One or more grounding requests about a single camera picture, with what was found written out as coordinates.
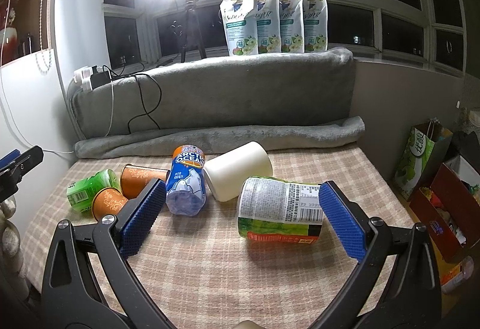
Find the green label band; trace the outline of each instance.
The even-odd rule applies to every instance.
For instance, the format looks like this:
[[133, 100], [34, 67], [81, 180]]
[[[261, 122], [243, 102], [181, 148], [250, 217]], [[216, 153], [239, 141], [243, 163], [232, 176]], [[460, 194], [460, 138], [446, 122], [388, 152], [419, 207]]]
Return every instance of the green label band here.
[[240, 22], [233, 22], [233, 23], [228, 23], [227, 28], [232, 28], [232, 27], [243, 27], [247, 24], [246, 20], [242, 20]]

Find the bolt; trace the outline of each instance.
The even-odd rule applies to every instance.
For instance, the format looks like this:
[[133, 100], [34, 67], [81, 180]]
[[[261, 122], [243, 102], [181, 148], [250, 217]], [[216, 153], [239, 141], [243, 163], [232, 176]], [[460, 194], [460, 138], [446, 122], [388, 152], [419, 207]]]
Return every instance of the bolt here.
[[59, 229], [64, 229], [66, 228], [67, 226], [69, 225], [69, 222], [67, 220], [61, 220], [59, 223], [58, 223], [58, 228]]
[[102, 223], [104, 225], [110, 225], [111, 223], [113, 223], [114, 220], [115, 217], [113, 215], [106, 215], [102, 218]]
[[373, 226], [383, 226], [384, 222], [382, 218], [373, 217], [370, 219]]

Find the blue bottle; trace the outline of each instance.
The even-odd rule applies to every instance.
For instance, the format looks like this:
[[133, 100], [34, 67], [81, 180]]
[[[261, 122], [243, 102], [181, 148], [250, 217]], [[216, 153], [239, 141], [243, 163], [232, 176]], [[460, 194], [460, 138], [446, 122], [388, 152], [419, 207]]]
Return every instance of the blue bottle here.
[[166, 205], [172, 214], [198, 214], [206, 201], [203, 164], [205, 155], [193, 145], [182, 145], [173, 153], [172, 169], [166, 181]]

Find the red box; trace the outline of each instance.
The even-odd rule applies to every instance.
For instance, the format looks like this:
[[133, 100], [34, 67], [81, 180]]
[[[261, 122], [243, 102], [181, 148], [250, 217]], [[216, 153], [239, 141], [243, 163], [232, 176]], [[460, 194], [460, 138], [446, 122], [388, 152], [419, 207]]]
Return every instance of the red box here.
[[412, 194], [410, 202], [410, 208], [427, 226], [431, 238], [446, 262], [459, 261], [462, 258], [463, 248], [473, 246], [480, 239], [480, 206], [462, 180], [475, 186], [480, 183], [480, 175], [461, 156], [458, 156], [448, 163], [442, 164], [430, 189], [438, 196], [445, 209], [462, 230], [466, 238], [463, 247], [420, 190], [416, 190]]

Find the orange paper cup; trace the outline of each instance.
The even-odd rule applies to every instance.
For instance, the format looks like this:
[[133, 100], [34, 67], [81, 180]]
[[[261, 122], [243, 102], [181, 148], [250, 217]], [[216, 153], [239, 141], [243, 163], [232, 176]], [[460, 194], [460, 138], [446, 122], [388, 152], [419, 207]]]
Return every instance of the orange paper cup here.
[[138, 167], [127, 164], [121, 171], [121, 190], [126, 198], [135, 199], [140, 195], [140, 192], [142, 192], [150, 180], [157, 178], [167, 182], [169, 174], [170, 171], [168, 169]]
[[107, 214], [117, 215], [127, 200], [116, 188], [104, 188], [93, 199], [92, 214], [96, 220]]

